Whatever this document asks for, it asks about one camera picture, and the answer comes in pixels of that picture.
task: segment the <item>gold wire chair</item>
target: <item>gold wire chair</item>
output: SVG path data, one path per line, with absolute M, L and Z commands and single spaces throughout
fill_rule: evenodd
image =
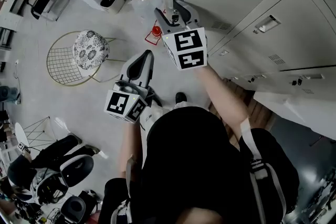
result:
M 118 75 L 106 81 L 99 81 L 95 79 L 93 76 L 97 74 L 101 64 L 90 70 L 81 69 L 80 67 L 77 66 L 75 59 L 73 57 L 72 46 L 56 48 L 55 46 L 56 43 L 60 41 L 62 38 L 70 34 L 80 32 L 81 31 L 68 32 L 60 36 L 52 44 L 47 55 L 47 69 L 51 78 L 60 85 L 71 87 L 81 85 L 90 79 L 93 79 L 97 82 L 106 82 L 116 78 Z M 110 37 L 107 37 L 105 39 L 109 39 L 108 43 L 115 40 L 115 38 Z M 115 60 L 115 59 L 107 59 L 107 60 L 116 62 L 126 62 L 124 60 Z

